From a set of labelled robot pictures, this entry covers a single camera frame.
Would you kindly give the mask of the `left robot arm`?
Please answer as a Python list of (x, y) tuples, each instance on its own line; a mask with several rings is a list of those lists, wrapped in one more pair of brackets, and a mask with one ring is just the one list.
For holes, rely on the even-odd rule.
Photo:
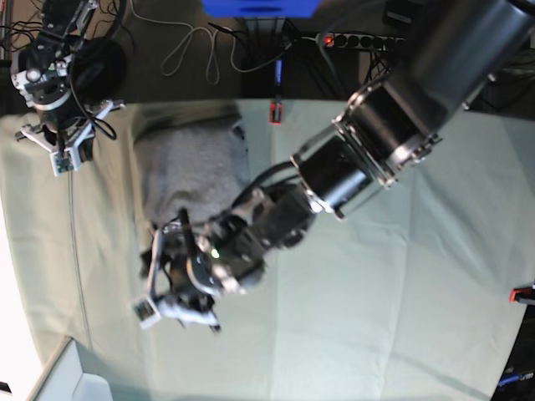
[(167, 317), (212, 331), (218, 298), (243, 294), (272, 251), (296, 246), (320, 212), (344, 218), (421, 162), (439, 131), (534, 28), (531, 1), (429, 1), (393, 70), (354, 92), (331, 124), (289, 161), (263, 171), (225, 209), (159, 226), (144, 254), (147, 290), (132, 303), (141, 327)]

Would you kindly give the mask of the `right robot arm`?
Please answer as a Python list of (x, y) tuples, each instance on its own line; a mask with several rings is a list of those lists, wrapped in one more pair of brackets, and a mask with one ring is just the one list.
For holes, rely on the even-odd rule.
[(11, 62), (13, 87), (38, 116), (16, 140), (31, 140), (46, 150), (59, 172), (77, 170), (93, 159), (97, 133), (115, 140), (105, 117), (123, 107), (113, 97), (125, 77), (127, 56), (115, 40), (126, 14), (116, 9), (108, 30), (88, 38), (97, 1), (46, 1), (37, 36)]

